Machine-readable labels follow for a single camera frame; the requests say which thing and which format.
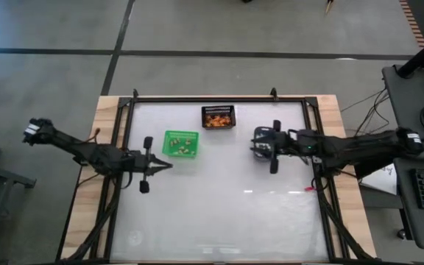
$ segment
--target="white tabletop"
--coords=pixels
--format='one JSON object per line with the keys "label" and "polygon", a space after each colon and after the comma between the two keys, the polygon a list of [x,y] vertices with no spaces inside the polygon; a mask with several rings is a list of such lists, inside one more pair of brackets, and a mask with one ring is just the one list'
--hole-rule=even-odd
{"label": "white tabletop", "polygon": [[[135,105],[130,149],[143,149],[174,164],[149,178],[150,193],[138,191],[141,174],[121,191],[112,261],[326,261],[317,195],[306,192],[313,171],[299,158],[280,158],[277,174],[250,151],[258,126],[282,122],[304,129],[300,103],[234,103],[236,126],[204,130],[201,107],[230,103],[141,103]],[[166,130],[196,131],[195,159],[162,154]]]}

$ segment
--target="concrete floor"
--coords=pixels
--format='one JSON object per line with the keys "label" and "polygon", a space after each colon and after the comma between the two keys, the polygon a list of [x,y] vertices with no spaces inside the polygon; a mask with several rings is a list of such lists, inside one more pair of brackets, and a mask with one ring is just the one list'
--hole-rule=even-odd
{"label": "concrete floor", "polygon": [[[127,0],[0,0],[0,48],[114,49]],[[343,54],[414,54],[398,0],[137,0],[123,49]],[[37,178],[17,188],[0,224],[0,259],[53,261],[79,167],[51,146],[21,143],[32,117],[51,118],[85,138],[110,56],[0,54],[0,166]],[[384,88],[381,69],[399,61],[201,57],[120,57],[110,95],[333,93],[341,108]],[[372,102],[343,112],[352,133]],[[380,112],[395,127],[389,102]],[[367,130],[379,127],[374,118]],[[396,211],[367,211],[378,256],[424,261],[424,250],[395,239]]]}

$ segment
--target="black plastic basket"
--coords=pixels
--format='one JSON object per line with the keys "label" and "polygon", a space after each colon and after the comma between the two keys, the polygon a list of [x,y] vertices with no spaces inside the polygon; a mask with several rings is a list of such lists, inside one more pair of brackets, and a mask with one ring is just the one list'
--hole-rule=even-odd
{"label": "black plastic basket", "polygon": [[[231,124],[229,126],[220,126],[220,127],[206,127],[205,126],[205,116],[206,115],[226,115],[230,116]],[[209,106],[202,107],[202,127],[206,130],[217,130],[217,129],[230,129],[236,125],[235,119],[235,107],[230,106]]]}

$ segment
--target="green plastic basket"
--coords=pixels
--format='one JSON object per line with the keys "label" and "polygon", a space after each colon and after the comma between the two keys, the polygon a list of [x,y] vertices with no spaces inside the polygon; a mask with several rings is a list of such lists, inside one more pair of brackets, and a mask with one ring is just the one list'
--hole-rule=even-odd
{"label": "green plastic basket", "polygon": [[180,158],[195,158],[199,146],[198,132],[165,131],[163,154]]}

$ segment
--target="wooden board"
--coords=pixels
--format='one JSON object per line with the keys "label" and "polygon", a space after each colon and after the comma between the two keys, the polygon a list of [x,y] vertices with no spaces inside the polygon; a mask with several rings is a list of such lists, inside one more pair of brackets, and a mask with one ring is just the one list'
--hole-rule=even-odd
{"label": "wooden board", "polygon": [[[335,135],[338,137],[345,137],[345,129],[342,122],[341,113],[339,112],[338,102],[334,95],[309,95],[316,96],[319,102],[319,111],[322,119],[323,129],[326,135]],[[159,96],[141,96],[141,97],[159,97]],[[187,96],[187,97],[204,97],[204,96]],[[210,96],[210,97],[237,97],[237,96]],[[280,96],[283,97],[301,97],[301,96]],[[101,96],[96,109],[94,117],[93,129],[91,134],[96,128],[100,128],[101,132],[98,135],[99,143],[110,143],[113,133],[114,119],[116,117],[117,104],[119,96]],[[118,146],[123,139],[125,125],[125,116],[121,122],[121,129],[119,130]],[[354,173],[353,167],[348,166],[344,169],[347,172]],[[93,176],[94,172],[91,168],[84,168],[81,172],[79,181]],[[369,225],[367,223],[366,211],[359,191],[358,182],[355,178],[347,175],[339,175],[335,177],[336,190],[339,199],[339,205],[342,212],[344,225],[351,232],[355,240],[363,247],[363,249],[375,257],[375,248],[372,242]],[[102,177],[95,178],[89,182],[81,185],[75,195],[74,205],[71,211],[68,230],[63,243],[63,251],[61,258],[69,257],[78,246],[85,240],[96,221],[97,208],[99,204],[99,197],[102,188]],[[107,224],[102,232],[101,238],[105,237]],[[341,250],[339,249],[338,237],[336,230],[332,229],[333,242],[337,256],[340,256]],[[104,241],[101,240],[99,244],[99,256],[102,256],[104,250]]]}

